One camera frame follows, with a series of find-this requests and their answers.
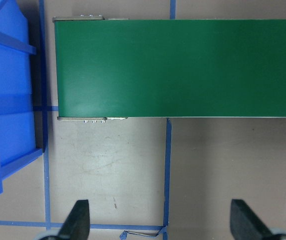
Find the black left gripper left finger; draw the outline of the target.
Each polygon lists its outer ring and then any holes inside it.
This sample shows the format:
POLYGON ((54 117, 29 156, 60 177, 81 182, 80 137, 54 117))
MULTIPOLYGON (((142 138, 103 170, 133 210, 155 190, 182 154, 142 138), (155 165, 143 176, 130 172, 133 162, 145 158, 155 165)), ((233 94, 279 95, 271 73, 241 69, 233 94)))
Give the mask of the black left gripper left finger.
POLYGON ((78 200, 57 234, 59 240, 86 240, 90 231, 89 201, 78 200))

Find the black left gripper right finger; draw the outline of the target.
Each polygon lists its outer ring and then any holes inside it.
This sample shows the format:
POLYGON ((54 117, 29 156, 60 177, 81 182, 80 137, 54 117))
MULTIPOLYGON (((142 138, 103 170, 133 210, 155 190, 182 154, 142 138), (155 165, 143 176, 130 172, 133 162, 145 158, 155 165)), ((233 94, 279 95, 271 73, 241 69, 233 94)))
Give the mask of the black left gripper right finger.
POLYGON ((266 240, 274 234, 242 199, 232 199, 230 231, 235 240, 266 240))

